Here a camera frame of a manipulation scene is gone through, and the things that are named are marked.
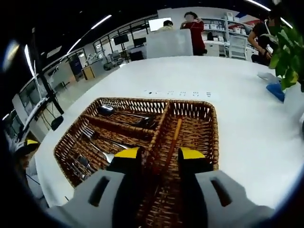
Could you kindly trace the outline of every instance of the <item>man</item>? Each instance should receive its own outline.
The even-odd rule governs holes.
[[[271,53],[267,51],[267,45],[269,45],[273,50],[276,49],[276,44],[271,42],[270,38],[267,36],[262,36],[263,34],[270,34],[270,29],[273,26],[277,26],[281,23],[281,19],[277,14],[276,10],[269,12],[269,17],[265,21],[261,21],[255,25],[248,37],[248,42],[254,46],[258,51],[258,55],[253,55],[252,62],[259,63],[268,66],[271,59]]]
[[[184,18],[186,21],[180,25],[180,29],[190,29],[193,55],[202,56],[206,54],[207,51],[201,36],[204,30],[204,22],[194,12],[185,13]]]
[[[170,21],[170,20],[165,20],[163,22],[163,27],[161,27],[160,29],[158,29],[158,31],[171,31],[171,30],[174,30],[173,28],[173,22]]]

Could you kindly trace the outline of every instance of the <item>cutlery tray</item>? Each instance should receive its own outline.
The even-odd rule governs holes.
[[[97,108],[101,105],[112,106],[117,113],[111,117],[102,117],[97,112]],[[156,116],[156,128],[149,130],[118,123],[134,123],[140,119],[119,113],[153,114]],[[108,165],[102,153],[94,150],[89,141],[113,154],[122,150],[111,142],[98,137],[99,135],[120,143],[142,146],[144,148],[143,174],[145,174],[144,170],[161,170],[165,166],[179,118],[182,118],[182,126],[171,162],[163,177],[164,183],[161,185],[162,187],[158,188],[152,206],[147,206],[147,204],[151,205],[151,202],[148,202],[146,195],[138,211],[138,220],[144,220],[149,227],[179,227],[182,225],[182,221],[180,219],[181,199],[177,149],[189,147],[198,150],[206,156],[212,164],[213,170],[219,168],[218,123],[215,108],[210,103],[186,100],[98,98],[66,131],[55,147],[54,155],[62,172],[73,187],[83,181],[76,174],[75,167],[77,172],[81,172],[85,176],[91,175],[89,170],[77,161],[78,155],[86,157],[95,170],[106,169]],[[94,130],[97,136],[88,140],[81,131],[84,126]]]

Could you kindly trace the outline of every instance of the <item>potted plant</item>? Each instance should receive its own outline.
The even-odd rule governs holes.
[[[299,121],[304,113],[304,42],[295,27],[274,27],[271,34],[265,34],[278,45],[274,50],[269,68],[281,77],[285,90],[284,106],[292,118]]]

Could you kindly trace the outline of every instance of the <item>white table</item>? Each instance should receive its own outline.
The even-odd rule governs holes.
[[[72,198],[53,149],[64,132],[97,97],[193,99],[211,92],[219,130],[219,168],[245,187],[257,205],[275,208],[302,167],[303,140],[282,103],[265,89],[258,72],[267,67],[220,57],[166,57],[131,62],[100,81],[64,113],[59,128],[46,135],[36,153],[37,172],[50,207]],[[179,96],[188,91],[186,96]]]

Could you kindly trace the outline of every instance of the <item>monitor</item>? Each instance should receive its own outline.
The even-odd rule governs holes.
[[[146,37],[134,39],[134,47],[140,46],[140,45],[142,45],[142,44],[144,44],[146,42],[147,42]]]
[[[119,44],[122,44],[122,43],[125,43],[125,42],[128,42],[128,41],[129,41],[129,38],[128,38],[127,34],[114,37],[114,43],[115,43],[115,45],[119,45]]]
[[[172,21],[171,18],[159,18],[159,19],[149,20],[149,26],[151,32],[156,31],[161,27],[163,27],[163,22],[166,20]]]

